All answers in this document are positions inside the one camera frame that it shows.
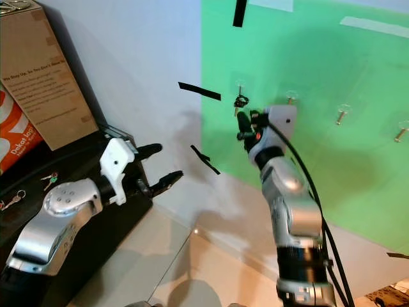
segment tiled floor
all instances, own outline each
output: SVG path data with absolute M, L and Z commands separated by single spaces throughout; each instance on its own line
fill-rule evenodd
M 281 306 L 275 282 L 157 209 L 151 210 L 68 307 Z

